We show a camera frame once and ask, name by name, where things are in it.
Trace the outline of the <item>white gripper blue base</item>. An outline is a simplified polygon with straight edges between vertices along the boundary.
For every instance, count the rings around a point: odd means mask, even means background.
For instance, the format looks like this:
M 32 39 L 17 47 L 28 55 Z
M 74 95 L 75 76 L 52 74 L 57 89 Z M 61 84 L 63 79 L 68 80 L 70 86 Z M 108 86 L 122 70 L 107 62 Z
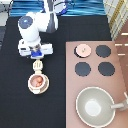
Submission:
M 42 59 L 45 55 L 53 53 L 51 43 L 39 43 L 35 46 L 29 46 L 23 39 L 19 41 L 18 51 L 22 57 L 30 57 L 31 59 Z

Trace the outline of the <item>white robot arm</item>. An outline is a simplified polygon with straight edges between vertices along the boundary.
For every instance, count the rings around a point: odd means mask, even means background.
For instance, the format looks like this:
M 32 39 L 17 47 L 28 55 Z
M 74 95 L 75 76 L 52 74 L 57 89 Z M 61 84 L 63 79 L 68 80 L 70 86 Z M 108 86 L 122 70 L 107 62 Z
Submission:
M 42 43 L 40 32 L 53 33 L 58 29 L 58 15 L 66 12 L 66 0 L 43 0 L 44 11 L 28 12 L 18 20 L 22 39 L 18 44 L 21 56 L 41 59 L 53 53 L 51 43 Z

